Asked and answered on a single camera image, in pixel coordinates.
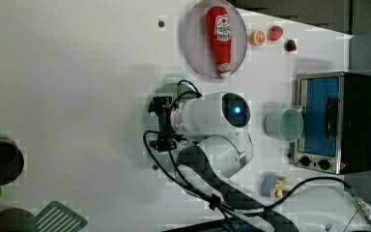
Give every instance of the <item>black bowl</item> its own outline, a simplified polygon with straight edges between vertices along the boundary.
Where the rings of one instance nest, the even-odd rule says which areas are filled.
[[[0,186],[14,181],[22,172],[23,155],[15,143],[9,139],[0,139]]]

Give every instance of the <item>red ketchup bottle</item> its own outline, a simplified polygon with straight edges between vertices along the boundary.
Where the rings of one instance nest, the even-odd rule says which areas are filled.
[[[209,9],[206,23],[219,76],[228,77],[231,75],[231,26],[227,10],[219,6]]]

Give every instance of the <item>plate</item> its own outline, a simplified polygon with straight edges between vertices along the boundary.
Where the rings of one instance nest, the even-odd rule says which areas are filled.
[[[227,9],[231,24],[231,73],[240,67],[246,54],[246,28],[237,9],[226,1],[205,0],[189,12],[183,29],[183,46],[189,64],[196,71],[207,77],[220,78],[206,26],[206,13],[215,6]]]

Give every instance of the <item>table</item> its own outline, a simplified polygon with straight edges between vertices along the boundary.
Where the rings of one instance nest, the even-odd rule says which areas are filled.
[[[272,108],[290,105],[297,73],[348,69],[350,36],[239,10],[247,32],[281,25],[298,39],[247,47],[228,79],[200,76],[180,38],[195,0],[0,1],[0,135],[27,157],[4,186],[0,211],[35,215],[52,200],[89,219],[83,231],[160,231],[222,218],[151,168],[141,141],[142,105],[172,73],[204,94],[227,91],[250,101],[253,161],[233,180],[259,192],[271,172],[294,183],[321,173],[289,163],[289,144],[263,129]],[[160,19],[165,28],[157,26]]]

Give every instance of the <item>cup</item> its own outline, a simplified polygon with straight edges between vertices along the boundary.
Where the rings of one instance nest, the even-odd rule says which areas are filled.
[[[279,140],[294,142],[303,131],[302,108],[292,106],[271,111],[266,118],[267,134]]]
[[[286,177],[269,176],[262,185],[263,196],[282,197],[293,188],[291,181]]]

